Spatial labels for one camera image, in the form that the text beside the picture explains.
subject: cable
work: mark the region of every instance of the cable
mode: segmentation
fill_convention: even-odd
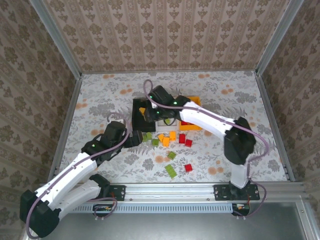
[[[122,147],[115,153],[115,155],[110,157],[109,161],[111,161],[111,159],[113,159],[115,156],[117,156],[121,152],[121,149],[122,149]]]
[[[99,198],[99,199],[93,199],[93,200],[89,200],[88,202],[99,202],[99,201],[103,201],[103,200],[113,200],[115,202],[114,207],[111,209],[111,211],[104,216],[103,218],[106,219],[108,217],[110,217],[110,215],[116,210],[117,206],[118,206],[118,200],[115,197],[103,197],[103,198]],[[99,218],[97,216],[97,210],[100,209],[101,206],[96,206],[93,212],[93,215],[97,218]]]
[[[260,205],[258,206],[258,208],[257,208],[254,212],[252,212],[251,214],[247,215],[247,217],[254,215],[254,214],[261,208],[261,206],[263,205],[263,203],[265,202],[265,200],[266,200],[266,198],[267,198],[267,190],[266,190],[266,188],[265,188],[263,185],[261,185],[260,183],[255,182],[255,181],[253,181],[253,180],[251,180],[251,178],[249,177],[249,174],[250,174],[250,162],[255,161],[255,160],[257,160],[257,159],[261,159],[262,157],[266,156],[266,155],[269,153],[270,147],[269,147],[269,144],[267,143],[267,141],[266,141],[261,135],[255,133],[254,131],[252,131],[252,130],[250,130],[250,129],[247,129],[247,128],[245,128],[245,127],[239,126],[239,125],[235,124],[234,122],[226,121],[226,120],[224,120],[223,118],[220,118],[220,117],[218,117],[218,116],[215,116],[215,115],[211,114],[210,112],[204,111],[204,110],[202,110],[202,109],[200,109],[200,108],[190,107],[190,106],[167,106],[167,105],[160,104],[160,103],[154,101],[154,100],[148,95],[147,89],[146,89],[146,83],[150,83],[150,85],[151,85],[150,91],[152,91],[152,89],[153,89],[153,83],[152,83],[152,81],[151,81],[150,79],[145,80],[145,81],[143,82],[144,95],[146,96],[146,98],[147,98],[151,103],[157,105],[158,107],[161,107],[161,108],[164,108],[164,109],[176,109],[176,110],[186,109],[186,110],[193,110],[193,111],[197,111],[197,112],[199,112],[199,113],[203,113],[203,114],[205,114],[205,115],[207,115],[207,116],[209,116],[209,117],[212,117],[212,118],[215,119],[215,120],[218,120],[218,121],[220,121],[220,122],[222,122],[222,123],[228,124],[228,125],[230,125],[230,126],[232,126],[232,127],[238,128],[238,129],[243,130],[243,131],[245,131],[245,132],[247,132],[247,133],[249,133],[249,134],[252,134],[252,135],[256,136],[257,138],[259,138],[259,139],[264,143],[265,149],[264,149],[263,154],[258,155],[258,156],[254,156],[252,159],[248,160],[248,162],[247,162],[247,173],[246,173],[247,178],[248,178],[249,181],[251,181],[253,184],[256,184],[257,186],[260,186],[260,187],[264,190],[264,195],[263,195],[263,198],[262,198],[262,200],[261,200]],[[234,212],[237,213],[237,214],[239,214],[240,216],[242,216],[242,217],[244,218],[244,216],[243,216],[242,214],[240,214],[240,213],[238,213],[238,212],[236,212],[236,211],[234,211]]]
[[[99,155],[102,155],[102,154],[105,154],[105,153],[108,153],[108,152],[111,152],[115,149],[117,149],[118,147],[122,146],[125,141],[127,140],[127,138],[129,137],[130,133],[131,133],[131,126],[129,125],[129,121],[126,120],[126,117],[121,114],[121,113],[118,113],[118,112],[111,112],[109,113],[109,115],[107,116],[107,120],[109,121],[109,116],[110,115],[118,115],[118,116],[121,116],[125,123],[126,123],[126,128],[127,128],[127,131],[126,131],[126,135],[124,137],[124,139],[117,145],[109,148],[109,149],[106,149],[106,150],[103,150],[103,151],[100,151],[100,152],[97,152],[91,156],[87,156],[85,157],[84,159],[78,161],[77,163],[75,163],[72,167],[70,167],[67,171],[65,171],[60,177],[58,177],[35,201],[34,203],[32,204],[29,212],[28,212],[28,215],[26,217],[26,221],[25,221],[25,228],[26,228],[26,234],[28,235],[28,237],[30,239],[38,239],[39,237],[38,236],[32,236],[31,235],[31,232],[30,232],[30,218],[31,218],[31,214],[32,212],[34,211],[34,209],[36,208],[38,202],[48,193],[50,193],[50,190],[62,179],[64,178],[70,171],[72,171],[73,169],[75,169],[78,165],[82,164],[84,161],[88,160],[88,159],[91,159],[91,158],[94,158],[94,157],[97,157]]]
[[[168,124],[168,123],[166,123],[166,121],[165,121],[165,120],[163,120],[164,124],[165,124],[165,125],[167,125],[167,126],[171,126],[172,124],[174,124],[174,123],[175,123],[175,121],[176,121],[176,119],[174,118],[174,119],[173,119],[173,121],[172,121],[171,123],[169,123],[169,124]]]

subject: wall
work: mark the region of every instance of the wall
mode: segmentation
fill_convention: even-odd
[[[289,0],[45,0],[82,72],[254,69]]]
[[[46,182],[75,79],[27,0],[0,1],[0,239],[18,239],[21,193]]]
[[[320,219],[320,1],[305,0],[262,75],[291,166]]]

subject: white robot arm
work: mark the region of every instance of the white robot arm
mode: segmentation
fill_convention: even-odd
[[[147,107],[144,112],[147,122],[175,118],[213,133],[224,141],[224,155],[231,163],[230,183],[237,189],[243,189],[247,185],[248,165],[246,160],[248,155],[254,151],[256,139],[251,133],[238,128],[251,130],[246,119],[240,117],[235,120],[219,116],[182,95],[173,98],[160,85],[153,88],[147,96],[151,100],[151,106]]]
[[[227,118],[223,116],[219,116],[213,112],[210,112],[199,105],[197,105],[195,102],[190,101],[187,102],[184,107],[193,107],[193,108],[198,108],[202,109],[208,113],[211,113],[213,115],[216,115],[217,117],[220,117],[224,119],[226,122],[233,122],[234,119],[232,118]],[[189,109],[183,109],[180,112],[180,117],[181,120],[187,123],[195,124],[204,130],[207,130],[208,132],[216,135],[219,137],[222,141],[225,139],[226,136],[226,131],[230,131],[232,126],[225,124],[219,120],[213,119],[212,117],[198,111],[194,110],[189,110]],[[231,179],[230,182],[236,186],[239,189],[244,188],[247,183],[248,183],[248,178],[247,178],[247,164],[234,164],[231,162]]]
[[[103,176],[94,174],[95,169],[104,161],[110,161],[121,148],[137,146],[142,140],[141,131],[133,131],[129,136],[124,124],[112,121],[107,125],[104,134],[87,142],[81,149],[82,153],[79,153],[54,179],[35,192],[27,190],[21,195],[20,219],[25,223],[28,221],[29,227],[40,238],[44,238],[74,208],[92,199],[108,197],[112,188],[110,182]],[[73,189],[81,180],[87,181]]]

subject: orange box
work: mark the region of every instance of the orange box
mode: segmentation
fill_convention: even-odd
[[[198,96],[187,96],[187,98],[189,98],[191,101],[195,102],[196,104],[198,104],[199,106],[201,106],[201,101],[200,101],[200,97]],[[184,121],[180,121],[179,122],[179,129],[180,131],[190,131],[190,130],[202,130],[201,127],[194,125],[192,123],[189,122],[184,122]]]
[[[175,141],[176,140],[176,132],[171,131],[169,135],[170,141]]]
[[[160,134],[158,136],[158,139],[160,140],[160,142],[163,142],[165,135],[164,134]]]
[[[165,137],[163,138],[162,145],[163,145],[164,147],[169,147],[169,142],[170,142],[170,138],[169,138],[168,136],[165,136]]]

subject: yellow block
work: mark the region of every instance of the yellow block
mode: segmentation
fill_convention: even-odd
[[[160,142],[163,142],[165,135],[164,134],[160,134],[158,136],[158,139],[160,140]]]
[[[170,141],[175,141],[176,140],[176,132],[175,131],[171,131],[169,138],[170,138]]]
[[[169,147],[169,142],[170,142],[170,138],[167,137],[167,136],[165,136],[165,137],[163,138],[162,144],[163,144],[164,147]]]
[[[146,109],[145,109],[144,107],[140,107],[140,108],[139,108],[139,111],[140,111],[140,113],[142,114],[142,116],[144,116]]]

